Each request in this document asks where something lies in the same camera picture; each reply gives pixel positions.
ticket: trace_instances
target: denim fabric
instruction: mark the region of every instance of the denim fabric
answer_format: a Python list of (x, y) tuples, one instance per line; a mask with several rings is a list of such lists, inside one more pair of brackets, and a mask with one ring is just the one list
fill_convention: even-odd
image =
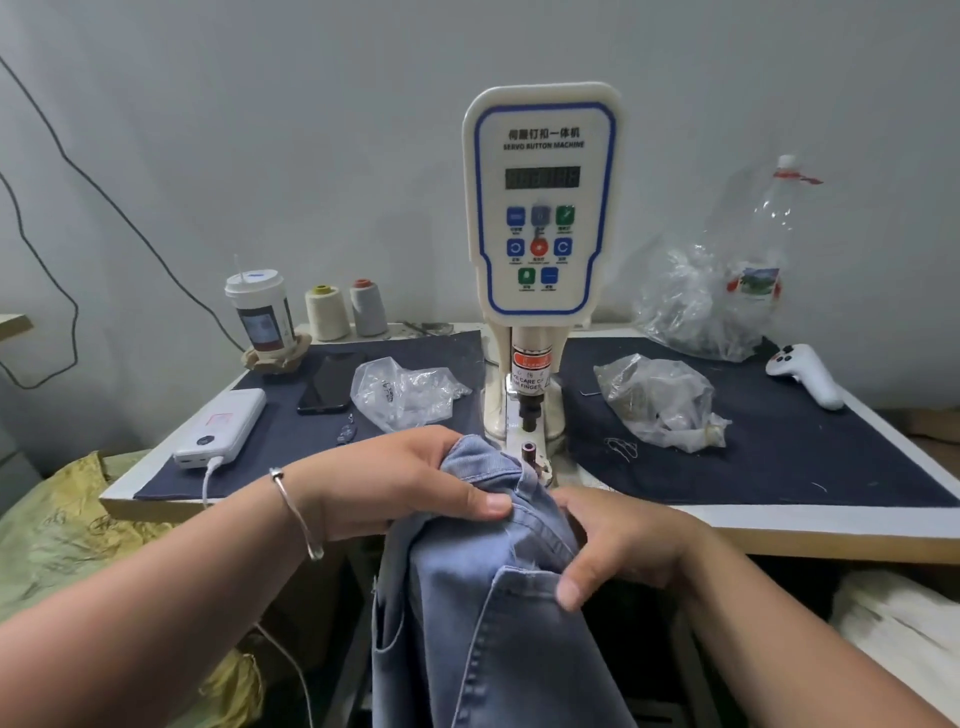
[(464, 437), (443, 470), (513, 515), (417, 514), (387, 534), (373, 610), (373, 725), (636, 726), (580, 613), (554, 598), (577, 551), (526, 465)]

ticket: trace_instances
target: white cable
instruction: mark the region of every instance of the white cable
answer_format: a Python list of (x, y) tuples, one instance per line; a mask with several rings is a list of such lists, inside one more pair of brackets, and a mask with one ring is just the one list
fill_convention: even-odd
[[(207, 488), (210, 485), (210, 477), (213, 475), (213, 472), (223, 464), (224, 464), (224, 458), (220, 455), (216, 457), (211, 457), (210, 462), (206, 464), (206, 473), (204, 473), (204, 486), (200, 490), (200, 498), (204, 502), (204, 510), (206, 510), (210, 506), (210, 501), (206, 496)], [(287, 659), (287, 661), (294, 667), (294, 670), (297, 671), (297, 677), (299, 677), (300, 679), (300, 686), (303, 688), (303, 699), (306, 701), (306, 722), (309, 728), (314, 728), (313, 707), (310, 705), (310, 691), (306, 687), (306, 675), (303, 674), (303, 670), (300, 667), (300, 663), (297, 662), (297, 659), (293, 655), (291, 655), (289, 652), (287, 652), (286, 649), (284, 649), (283, 645), (280, 644), (273, 635), (271, 635), (266, 629), (264, 629), (263, 625), (260, 624), (259, 621), (255, 622), (253, 626), (257, 628), (257, 630), (260, 632), (261, 635), (267, 638), (267, 642), (269, 642), (274, 647), (276, 647), (277, 650), (279, 650), (280, 654), (283, 655)]]
[(223, 455), (217, 455), (216, 457), (211, 457), (210, 462), (206, 464), (206, 473), (204, 473), (204, 486), (200, 489), (200, 498), (204, 502), (204, 510), (206, 510), (210, 501), (206, 499), (206, 489), (210, 485), (210, 476), (213, 475), (213, 471), (219, 468), (224, 464)]
[(293, 655), (291, 655), (289, 652), (287, 652), (283, 648), (283, 645), (280, 644), (273, 635), (271, 635), (266, 629), (263, 628), (263, 625), (260, 624), (260, 622), (257, 622), (254, 625), (254, 627), (256, 627), (259, 630), (261, 635), (267, 638), (267, 641), (270, 644), (272, 644), (274, 647), (276, 647), (276, 649), (280, 651), (281, 655), (287, 658), (287, 662), (289, 662), (292, 666), (294, 666), (294, 670), (297, 671), (297, 677), (299, 677), (300, 679), (300, 686), (303, 688), (303, 699), (306, 701), (306, 722), (309, 728), (314, 728), (313, 707), (310, 705), (310, 690), (308, 690), (306, 687), (306, 675), (304, 675), (303, 670), (300, 669), (300, 664), (298, 664), (296, 658), (294, 658)]

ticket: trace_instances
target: wire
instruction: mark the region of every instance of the wire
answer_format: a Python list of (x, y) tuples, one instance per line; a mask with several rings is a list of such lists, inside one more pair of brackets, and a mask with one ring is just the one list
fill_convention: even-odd
[(303, 699), (306, 701), (306, 724), (307, 726), (309, 726), (309, 728), (314, 728), (313, 706), (310, 704), (310, 690), (307, 688), (306, 675), (303, 674), (303, 670), (300, 668), (300, 664), (297, 662), (297, 659), (293, 655), (291, 655), (289, 652), (287, 652), (283, 648), (283, 645), (280, 644), (276, 640), (276, 638), (264, 628), (262, 624), (260, 624), (259, 621), (255, 623), (253, 626), (256, 627), (257, 630), (259, 630), (261, 635), (267, 638), (267, 642), (269, 642), (274, 647), (276, 647), (276, 649), (279, 650), (280, 654), (283, 655), (285, 658), (287, 658), (287, 662), (289, 662), (292, 666), (294, 666), (294, 670), (297, 671), (297, 677), (299, 677), (300, 679), (300, 687), (303, 688)]
[(147, 236), (144, 235), (143, 232), (140, 231), (140, 228), (138, 228), (138, 227), (133, 223), (133, 220), (131, 220), (131, 219), (127, 216), (127, 213), (124, 212), (124, 211), (120, 208), (120, 206), (117, 205), (117, 204), (113, 201), (113, 198), (111, 198), (111, 197), (107, 194), (107, 192), (104, 191), (104, 188), (103, 188), (103, 187), (101, 187), (98, 183), (96, 183), (96, 181), (94, 181), (92, 177), (90, 177), (83, 169), (81, 169), (80, 166), (78, 166), (78, 164), (77, 164), (73, 159), (70, 158), (70, 156), (66, 153), (66, 150), (63, 149), (63, 144), (60, 142), (60, 135), (57, 134), (57, 130), (54, 129), (53, 124), (50, 123), (50, 119), (47, 118), (47, 115), (43, 112), (43, 109), (40, 108), (40, 104), (38, 104), (38, 103), (36, 102), (36, 99), (34, 99), (34, 95), (30, 92), (30, 89), (28, 89), (28, 88), (23, 84), (23, 82), (20, 81), (20, 77), (16, 75), (16, 73), (13, 71), (12, 68), (10, 68), (10, 65), (7, 63), (7, 61), (4, 59), (4, 57), (3, 57), (2, 55), (0, 55), (0, 65), (2, 65), (2, 66), (4, 67), (4, 69), (5, 69), (5, 70), (7, 71), (7, 73), (10, 75), (10, 77), (13, 79), (13, 81), (20, 87), (20, 90), (23, 91), (23, 95), (27, 97), (27, 101), (30, 102), (30, 105), (34, 108), (34, 111), (36, 111), (37, 115), (39, 115), (40, 119), (43, 121), (44, 126), (46, 126), (46, 128), (47, 128), (47, 131), (48, 131), (48, 132), (50, 133), (50, 135), (53, 137), (54, 144), (57, 145), (57, 151), (60, 152), (60, 156), (63, 157), (63, 161), (65, 161), (67, 164), (69, 164), (71, 167), (73, 167), (74, 171), (76, 171), (77, 174), (79, 174), (81, 177), (83, 177), (83, 178), (87, 181), (87, 183), (89, 183), (89, 185), (90, 185), (91, 187), (93, 187), (95, 190), (97, 190), (97, 192), (100, 193), (100, 196), (101, 196), (102, 198), (104, 198), (104, 200), (107, 201), (108, 205), (110, 205), (111, 207), (113, 207), (113, 210), (114, 210), (118, 215), (120, 215), (120, 217), (123, 219), (123, 221), (124, 221), (125, 223), (127, 223), (127, 226), (128, 226), (134, 233), (136, 233), (136, 236), (137, 236), (138, 238), (140, 238), (141, 242), (143, 242), (143, 244), (144, 244), (145, 246), (147, 246), (147, 250), (149, 250), (152, 254), (154, 254), (154, 257), (156, 258), (157, 262), (163, 267), (164, 272), (167, 274), (167, 276), (170, 278), (170, 280), (172, 280), (172, 281), (177, 285), (177, 287), (183, 292), (183, 294), (184, 294), (188, 299), (190, 299), (190, 301), (192, 301), (193, 303), (195, 303), (196, 305), (198, 305), (200, 308), (202, 308), (204, 311), (206, 311), (208, 314), (210, 314), (210, 316), (213, 318), (213, 320), (217, 323), (217, 327), (218, 327), (218, 328), (220, 329), (220, 331), (224, 334), (224, 336), (226, 336), (226, 338), (229, 340), (229, 342), (230, 342), (234, 347), (236, 347), (237, 350), (239, 350), (239, 351), (242, 352), (242, 351), (244, 350), (244, 348), (241, 347), (239, 344), (237, 344), (237, 342), (233, 339), (233, 337), (230, 336), (229, 331), (227, 331), (227, 330), (224, 328), (223, 323), (220, 321), (220, 319), (218, 318), (217, 314), (214, 313), (213, 309), (210, 308), (208, 305), (206, 305), (206, 303), (202, 302), (200, 299), (198, 299), (196, 296), (194, 296), (192, 293), (190, 293), (190, 291), (188, 291), (188, 290), (186, 289), (186, 287), (185, 287), (185, 286), (180, 282), (180, 280), (174, 275), (174, 272), (170, 270), (170, 266), (168, 266), (168, 265), (167, 265), (167, 262), (160, 256), (160, 253), (158, 253), (158, 252), (156, 251), (156, 248), (154, 248), (154, 246), (153, 246), (153, 244), (150, 242), (150, 240), (147, 239)]
[(23, 228), (23, 212), (20, 209), (20, 202), (16, 199), (16, 193), (13, 191), (13, 187), (10, 184), (10, 181), (7, 179), (6, 175), (3, 172), (0, 172), (0, 182), (3, 183), (4, 187), (7, 188), (7, 194), (10, 195), (10, 201), (13, 203), (13, 214), (16, 217), (16, 229), (20, 233), (20, 239), (26, 244), (27, 248), (30, 249), (30, 252), (36, 258), (36, 262), (40, 264), (40, 268), (47, 275), (47, 278), (50, 279), (50, 282), (54, 284), (58, 291), (60, 291), (63, 296), (70, 302), (70, 305), (73, 306), (73, 321), (70, 322), (70, 346), (73, 349), (73, 360), (67, 364), (62, 369), (57, 369), (52, 374), (45, 376), (36, 384), (24, 384), (16, 375), (10, 371), (10, 367), (0, 361), (0, 369), (7, 374), (10, 378), (10, 381), (13, 382), (14, 386), (19, 387), (20, 389), (36, 389), (43, 384), (46, 384), (55, 376), (61, 375), (64, 372), (69, 372), (77, 364), (80, 363), (80, 355), (77, 352), (77, 319), (80, 318), (80, 305), (77, 303), (76, 299), (73, 298), (69, 293), (66, 292), (66, 289), (60, 285), (60, 282), (57, 278), (50, 272), (50, 269), (47, 268), (47, 264), (43, 262), (43, 258), (40, 257), (40, 253), (36, 251), (34, 244), (30, 242), (30, 239), (27, 237), (27, 232)]
[(204, 502), (204, 510), (206, 510), (210, 505), (209, 501), (206, 499), (206, 489), (210, 485), (210, 476), (213, 475), (213, 472), (223, 464), (223, 455), (211, 457), (210, 462), (206, 464), (206, 473), (204, 473), (204, 486), (200, 489), (200, 498)]
[[(204, 504), (204, 510), (210, 507), (210, 501), (206, 496), (207, 488), (210, 485), (210, 477), (213, 475), (214, 471), (216, 471), (217, 468), (219, 468), (223, 464), (224, 464), (224, 458), (222, 455), (211, 457), (209, 462), (206, 464), (206, 473), (204, 473), (204, 485), (200, 490), (200, 498)], [(259, 620), (254, 622), (253, 626), (256, 627), (256, 629), (259, 631), (261, 635), (267, 638), (267, 642), (269, 642), (274, 647), (276, 647), (277, 650), (279, 650), (279, 653), (287, 659), (287, 662), (289, 662), (293, 666), (294, 670), (297, 672), (297, 677), (300, 679), (300, 687), (303, 688), (303, 699), (306, 701), (306, 722), (309, 728), (314, 728), (313, 706), (310, 703), (310, 690), (307, 688), (307, 685), (306, 685), (306, 675), (303, 674), (303, 668), (300, 667), (300, 663), (297, 662), (297, 658), (295, 658), (286, 649), (284, 649), (283, 645), (280, 644), (280, 642), (276, 639), (276, 637), (274, 637), (272, 634), (270, 634), (267, 631), (267, 629), (260, 623)]]

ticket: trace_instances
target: plastic bag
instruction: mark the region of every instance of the plastic bag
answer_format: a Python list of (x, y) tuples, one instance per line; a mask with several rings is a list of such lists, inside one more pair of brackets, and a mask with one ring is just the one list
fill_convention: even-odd
[(384, 432), (420, 427), (453, 416), (453, 401), (470, 388), (446, 367), (403, 369), (390, 356), (357, 367), (350, 399)]
[(657, 258), (634, 303), (634, 325), (644, 336), (706, 359), (743, 361), (754, 353), (771, 307), (728, 290), (735, 265), (699, 244)]
[(684, 452), (727, 445), (731, 421), (713, 413), (713, 385), (682, 361), (635, 353), (593, 372), (604, 400), (637, 439)]

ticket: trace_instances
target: white control box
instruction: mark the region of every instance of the white control box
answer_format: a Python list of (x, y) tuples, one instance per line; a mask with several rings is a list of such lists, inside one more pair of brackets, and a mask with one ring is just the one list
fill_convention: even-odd
[(181, 468), (205, 468), (213, 457), (232, 462), (267, 403), (262, 389), (232, 389), (218, 395), (187, 428), (174, 450)]
[(485, 318), (563, 327), (596, 306), (622, 136), (600, 83), (491, 88), (464, 119), (470, 260)]

